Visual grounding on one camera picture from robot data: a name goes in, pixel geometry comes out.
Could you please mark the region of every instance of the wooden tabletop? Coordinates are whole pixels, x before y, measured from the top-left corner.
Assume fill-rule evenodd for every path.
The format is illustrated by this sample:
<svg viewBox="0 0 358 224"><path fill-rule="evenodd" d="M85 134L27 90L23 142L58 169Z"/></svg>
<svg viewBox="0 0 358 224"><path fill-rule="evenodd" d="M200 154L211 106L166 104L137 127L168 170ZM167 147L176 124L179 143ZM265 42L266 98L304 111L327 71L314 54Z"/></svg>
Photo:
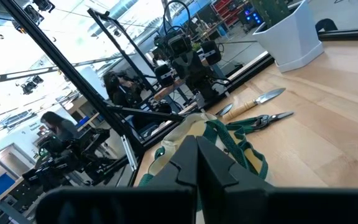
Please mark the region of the wooden tabletop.
<svg viewBox="0 0 358 224"><path fill-rule="evenodd" d="M208 112L235 106L286 87L280 96L236 120L294 111L267 129L248 134L269 165L269 182L287 187L358 187L358 41L325 42L325 53L304 68L281 74L275 65ZM135 185L160 144L149 149Z"/></svg>
<svg viewBox="0 0 358 224"><path fill-rule="evenodd" d="M182 84L184 83L185 83L184 80L180 78L176 79L173 85L162 88L160 91L154 94L154 99L157 101L162 100L164 97L168 96L170 93L172 93L174 90L182 86Z"/></svg>

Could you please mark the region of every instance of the knife blade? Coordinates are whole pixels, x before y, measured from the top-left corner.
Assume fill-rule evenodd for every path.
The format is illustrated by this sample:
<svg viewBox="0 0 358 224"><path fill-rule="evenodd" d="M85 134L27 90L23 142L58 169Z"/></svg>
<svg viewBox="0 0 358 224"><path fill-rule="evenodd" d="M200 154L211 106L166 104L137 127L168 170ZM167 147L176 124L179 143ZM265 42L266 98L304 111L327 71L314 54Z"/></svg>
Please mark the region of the knife blade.
<svg viewBox="0 0 358 224"><path fill-rule="evenodd" d="M216 116L223 116L225 114L227 114L227 112L229 112L231 110L231 108L233 107L233 103L226 105L223 109L221 109L219 112L217 112L215 115Z"/></svg>
<svg viewBox="0 0 358 224"><path fill-rule="evenodd" d="M282 94L285 91L285 89L286 88L278 88L276 90L268 91L267 93L260 95L256 100L252 100L250 102L244 103L243 105L236 108L235 110L229 111L227 114L223 116L223 119L225 120L233 119L236 116L239 116L240 114L244 113L245 111L253 108L254 106L265 103L266 101L271 100L276 96Z"/></svg>
<svg viewBox="0 0 358 224"><path fill-rule="evenodd" d="M276 96L280 95L282 92L284 92L284 90L285 88L278 88L272 91L268 91L267 93L260 95L255 101L257 104L265 103L266 101L271 100Z"/></svg>

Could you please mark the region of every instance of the cable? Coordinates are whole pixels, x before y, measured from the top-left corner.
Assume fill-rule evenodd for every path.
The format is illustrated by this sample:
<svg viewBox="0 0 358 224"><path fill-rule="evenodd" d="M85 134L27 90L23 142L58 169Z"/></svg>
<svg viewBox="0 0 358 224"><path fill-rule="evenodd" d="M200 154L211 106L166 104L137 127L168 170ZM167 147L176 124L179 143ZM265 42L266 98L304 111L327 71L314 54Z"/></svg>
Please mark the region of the cable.
<svg viewBox="0 0 358 224"><path fill-rule="evenodd" d="M166 21L167 21L167 20L165 19L165 15L166 15L166 13L167 13L167 9L169 10L169 5L172 4L172 3L175 3L175 2L181 4L182 6L185 7L185 9L186 9L186 11L187 11L188 21L190 22L190 11L189 11L189 8L187 7L187 5L186 5L185 3L183 3L183 2L181 2L181 1L178 1L178 0L172 0L172 1L170 1L170 2L165 6L164 15L163 15L163 17L162 17L162 24L163 24L163 26L164 26L165 35L168 34L168 32L167 32L167 27L166 27L166 25L165 25L165 23L166 23ZM189 34L189 30L190 30L190 26L187 26L186 35Z"/></svg>
<svg viewBox="0 0 358 224"><path fill-rule="evenodd" d="M75 13L75 12L69 12L69 11L66 11L64 9L55 9L55 10L59 10L59 11L62 11L62 12L67 12L69 14L74 14L74 15L77 15L77 16L83 16L83 17L87 17L87 18L91 18L90 16L87 16L87 15L82 15L82 14L79 14L79 13ZM158 27L150 27L150 26L143 26L143 25L137 25L137 24L130 24L130 23L125 23L125 22L119 22L120 24L124 24L124 25L130 25L130 26L139 26L139 27L145 27L145 28L153 28L153 29L158 29Z"/></svg>
<svg viewBox="0 0 358 224"><path fill-rule="evenodd" d="M183 28L182 26L171 26L171 27L168 29L168 32L169 32L171 29L173 29L173 28L180 28L180 29L183 31L183 33L186 33L186 32L185 32L185 28Z"/></svg>
<svg viewBox="0 0 358 224"><path fill-rule="evenodd" d="M225 43L217 43L217 44L246 44L246 43L256 43L256 40L242 40L242 41L231 41Z"/></svg>
<svg viewBox="0 0 358 224"><path fill-rule="evenodd" d="M173 81L173 96L172 96L172 100L173 100L174 102L176 102L176 101L175 101L175 81Z"/></svg>

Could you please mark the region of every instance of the white flower pot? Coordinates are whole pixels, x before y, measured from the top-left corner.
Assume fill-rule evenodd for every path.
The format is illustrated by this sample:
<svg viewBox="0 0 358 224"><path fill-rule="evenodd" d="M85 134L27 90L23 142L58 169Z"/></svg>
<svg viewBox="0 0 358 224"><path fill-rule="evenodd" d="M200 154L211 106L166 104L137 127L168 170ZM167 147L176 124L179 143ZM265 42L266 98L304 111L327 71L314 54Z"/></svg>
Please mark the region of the white flower pot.
<svg viewBox="0 0 358 224"><path fill-rule="evenodd" d="M275 59L281 72L301 68L324 52L307 1L289 6L295 11L283 21L264 30L263 23L253 36Z"/></svg>

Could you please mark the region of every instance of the beige bag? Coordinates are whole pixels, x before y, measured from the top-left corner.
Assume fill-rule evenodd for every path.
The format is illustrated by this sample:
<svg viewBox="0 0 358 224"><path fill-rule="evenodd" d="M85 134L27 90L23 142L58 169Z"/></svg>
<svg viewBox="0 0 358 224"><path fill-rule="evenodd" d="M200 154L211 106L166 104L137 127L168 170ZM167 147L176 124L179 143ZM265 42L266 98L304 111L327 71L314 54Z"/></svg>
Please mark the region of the beige bag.
<svg viewBox="0 0 358 224"><path fill-rule="evenodd" d="M146 185L162 170L187 135L204 136L220 150L227 152L229 157L242 167L265 179L268 170L265 157L247 142L247 126L240 124L241 121L224 125L208 113L188 115L182 124L165 136L161 142L162 147L156 151L155 160L150 165L148 173L140 180L139 186Z"/></svg>

